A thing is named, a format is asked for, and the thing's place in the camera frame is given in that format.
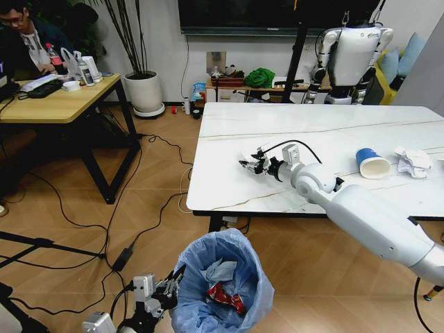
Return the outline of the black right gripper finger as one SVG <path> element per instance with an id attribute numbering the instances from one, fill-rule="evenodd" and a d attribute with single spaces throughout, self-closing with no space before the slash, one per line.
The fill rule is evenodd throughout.
<path id="1" fill-rule="evenodd" d="M 273 164 L 268 160 L 259 160 L 256 162 L 239 160 L 239 163 L 245 170 L 255 175 L 263 173 L 273 174 Z"/>
<path id="2" fill-rule="evenodd" d="M 255 150 L 245 150 L 242 160 L 250 163 L 257 163 L 259 161 L 267 161 L 268 156 L 264 152 L 264 149 L 262 147 L 258 147 Z"/>

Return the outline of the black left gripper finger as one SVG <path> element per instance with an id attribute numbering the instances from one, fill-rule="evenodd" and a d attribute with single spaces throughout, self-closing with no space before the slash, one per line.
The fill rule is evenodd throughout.
<path id="1" fill-rule="evenodd" d="M 185 272 L 185 265 L 182 265 L 180 268 L 171 272 L 170 274 L 171 282 L 175 288 L 178 288 L 180 281 L 183 278 L 184 272 Z"/>
<path id="2" fill-rule="evenodd" d="M 172 277 L 159 281 L 157 284 L 157 292 L 160 294 L 175 294 L 176 281 Z"/>

